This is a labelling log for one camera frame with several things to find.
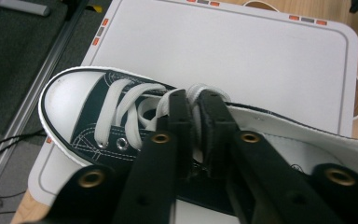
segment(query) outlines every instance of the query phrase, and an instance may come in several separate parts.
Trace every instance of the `gray floor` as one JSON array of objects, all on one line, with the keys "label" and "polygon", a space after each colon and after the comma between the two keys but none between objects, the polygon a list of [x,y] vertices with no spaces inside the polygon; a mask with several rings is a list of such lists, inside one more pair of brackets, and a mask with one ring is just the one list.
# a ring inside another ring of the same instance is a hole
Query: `gray floor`
[{"label": "gray floor", "polygon": [[[22,23],[29,22],[35,24],[35,26],[43,27],[42,32],[39,32],[37,34],[36,31],[34,31],[34,33],[31,34],[33,38],[37,38],[39,36],[40,38],[42,38],[42,42],[48,42],[44,43],[44,47],[41,47],[44,53],[40,51],[37,53],[37,51],[39,50],[36,47],[38,46],[37,43],[33,44],[31,47],[26,46],[24,48],[23,46],[25,46],[26,41],[21,43],[7,43],[7,41],[5,40],[0,40],[0,43],[2,45],[8,45],[2,48],[13,48],[13,50],[11,50],[11,53],[13,54],[11,55],[14,58],[8,59],[8,56],[4,54],[4,52],[0,52],[0,137],[2,136],[2,134],[4,134],[7,125],[11,121],[11,117],[14,115],[16,108],[18,108],[18,106],[20,105],[24,94],[29,89],[29,85],[30,83],[32,83],[32,80],[34,78],[33,74],[35,74],[35,71],[38,71],[38,68],[41,66],[41,63],[43,62],[44,58],[46,58],[48,49],[53,43],[53,41],[51,40],[55,39],[56,34],[61,28],[61,25],[57,26],[59,28],[50,28],[49,26],[52,26],[52,21],[46,20],[52,20],[51,17],[56,16],[56,14],[53,13],[56,11],[60,11],[57,12],[57,14],[60,14],[60,20],[61,22],[63,22],[62,15],[64,16],[65,8],[63,10],[62,8],[58,8],[62,7],[60,1],[34,0],[33,2],[43,3],[45,5],[51,4],[52,7],[56,9],[52,10],[52,14],[48,18],[40,18],[25,13],[0,9],[0,21],[4,20],[2,17],[10,17],[11,19],[13,19],[13,14],[18,17],[28,18],[22,19],[23,21],[16,21],[17,26],[15,27],[13,25],[12,27],[10,27],[14,30],[13,32],[18,32],[17,38],[26,38],[30,35],[30,31],[27,31],[25,28],[22,27],[25,26]],[[59,63],[57,64],[57,67],[53,74],[56,74],[66,68],[79,66],[81,64],[84,55],[86,54],[92,41],[92,38],[94,37],[99,25],[101,24],[104,13],[110,5],[110,2],[110,0],[89,1],[89,5],[101,6],[103,8],[103,13],[97,13],[95,11],[90,10],[85,10],[83,12],[80,21],[78,22],[76,29],[73,33],[73,36],[71,37],[70,42],[66,47],[61,59],[59,60]],[[54,30],[55,34],[48,35],[47,33],[52,32],[49,29]],[[7,36],[5,35],[5,33],[7,33],[6,28],[0,29],[0,35]],[[33,59],[33,57],[40,56],[40,54],[43,54],[43,59]],[[12,65],[15,64],[17,61],[21,61],[22,64],[17,64],[17,66]],[[33,68],[33,72],[29,71],[31,69],[27,68],[28,65]],[[28,75],[28,77],[30,78],[28,78],[26,81],[22,80],[22,76],[24,76],[24,71],[31,74]],[[19,75],[12,75],[12,73],[16,72],[18,72]],[[34,111],[33,115],[27,122],[24,133],[31,133],[40,128],[41,124],[39,122],[37,112]],[[34,164],[34,160],[37,157],[37,154],[40,150],[40,146],[43,144],[44,139],[44,137],[36,137],[34,139],[27,140],[26,142],[22,142],[16,146],[15,151],[13,152],[9,162],[7,163],[5,171],[0,177],[0,195],[10,195],[27,189],[28,174]],[[18,204],[20,203],[21,198],[22,195],[8,199],[0,199],[0,212],[15,211],[17,209]],[[13,215],[14,214],[12,213],[0,215],[0,223],[9,223]]]}]

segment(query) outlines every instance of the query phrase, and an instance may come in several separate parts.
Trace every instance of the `wooden table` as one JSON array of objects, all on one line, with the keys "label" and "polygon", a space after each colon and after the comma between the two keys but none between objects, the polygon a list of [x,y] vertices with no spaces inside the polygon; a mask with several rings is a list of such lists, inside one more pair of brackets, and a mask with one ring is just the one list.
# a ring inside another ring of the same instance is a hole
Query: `wooden table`
[{"label": "wooden table", "polygon": [[[221,0],[221,2],[243,5],[247,0]],[[351,0],[265,0],[264,2],[273,5],[281,12],[346,23],[358,34],[358,12],[349,13]],[[358,138],[358,119],[353,122],[353,137]],[[48,206],[37,202],[27,191],[12,223],[38,220],[47,211]]]}]

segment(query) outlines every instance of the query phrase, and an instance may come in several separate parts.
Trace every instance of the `white shoelace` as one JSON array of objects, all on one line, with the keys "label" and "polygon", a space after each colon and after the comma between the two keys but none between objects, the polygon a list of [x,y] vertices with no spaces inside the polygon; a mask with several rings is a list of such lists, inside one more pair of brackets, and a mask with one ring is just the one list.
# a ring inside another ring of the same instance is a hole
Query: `white shoelace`
[{"label": "white shoelace", "polygon": [[[132,87],[118,103],[120,94],[124,88],[131,84],[128,79],[121,79],[112,83],[103,101],[103,107],[101,109],[100,116],[98,117],[95,127],[94,139],[98,146],[106,148],[108,146],[108,139],[111,126],[120,126],[123,116],[127,114],[127,121],[124,126],[125,134],[128,143],[135,149],[140,150],[142,147],[142,139],[139,134],[138,120],[148,131],[155,131],[157,125],[157,119],[169,115],[169,96],[179,89],[166,92],[162,97],[150,96],[144,99],[138,108],[135,105],[135,101],[143,95],[146,91],[166,91],[166,88],[160,84],[144,83]],[[206,86],[204,84],[196,84],[190,87],[187,92],[187,98],[191,107],[195,106],[195,102],[203,90],[210,90],[220,94],[223,100],[229,101],[229,97],[223,91]],[[144,118],[144,113],[156,109],[156,116],[151,120]],[[200,118],[195,118],[197,132],[200,135]]]}]

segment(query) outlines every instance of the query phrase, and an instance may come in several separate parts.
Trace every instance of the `shoelace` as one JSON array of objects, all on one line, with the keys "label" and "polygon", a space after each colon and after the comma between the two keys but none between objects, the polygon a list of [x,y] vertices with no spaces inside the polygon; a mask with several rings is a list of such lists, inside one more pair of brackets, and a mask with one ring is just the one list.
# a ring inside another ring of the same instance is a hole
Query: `shoelace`
[{"label": "shoelace", "polygon": [[[124,88],[132,82],[128,79],[121,79],[112,83],[103,101],[100,116],[98,117],[95,127],[94,139],[98,146],[106,148],[109,143],[109,134],[111,126],[120,126],[123,116],[127,114],[127,120],[124,126],[125,134],[128,143],[135,149],[140,150],[142,147],[142,139],[139,134],[138,120],[148,131],[155,131],[157,126],[157,119],[168,115],[169,116],[169,96],[179,89],[166,92],[162,97],[151,96],[144,99],[138,108],[135,101],[143,95],[146,91],[166,91],[163,85],[155,83],[143,83],[132,87],[118,102],[120,94]],[[204,90],[210,90],[222,96],[223,100],[229,101],[229,97],[223,91],[210,87],[204,84],[195,84],[187,92],[187,98],[190,102],[193,111],[197,114],[196,100],[200,93]],[[151,120],[144,118],[144,113],[156,109],[156,115]],[[197,133],[200,135],[200,117],[195,117]]]}]

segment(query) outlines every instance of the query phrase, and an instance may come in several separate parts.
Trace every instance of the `white platform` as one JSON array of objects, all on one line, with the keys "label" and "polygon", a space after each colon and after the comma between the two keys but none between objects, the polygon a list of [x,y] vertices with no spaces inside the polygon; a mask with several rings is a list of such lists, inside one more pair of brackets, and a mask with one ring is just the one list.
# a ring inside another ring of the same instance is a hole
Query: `white platform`
[{"label": "white platform", "polygon": [[[82,65],[114,66],[179,88],[206,83],[227,92],[233,102],[351,136],[358,57],[358,38],[351,28],[210,4],[114,0]],[[50,205],[78,168],[53,144],[44,144],[29,190]],[[183,214],[189,205],[180,204],[177,211]],[[187,211],[178,218],[191,218],[177,223],[222,223],[225,218],[224,223],[238,223],[213,213],[222,219],[192,217]]]}]

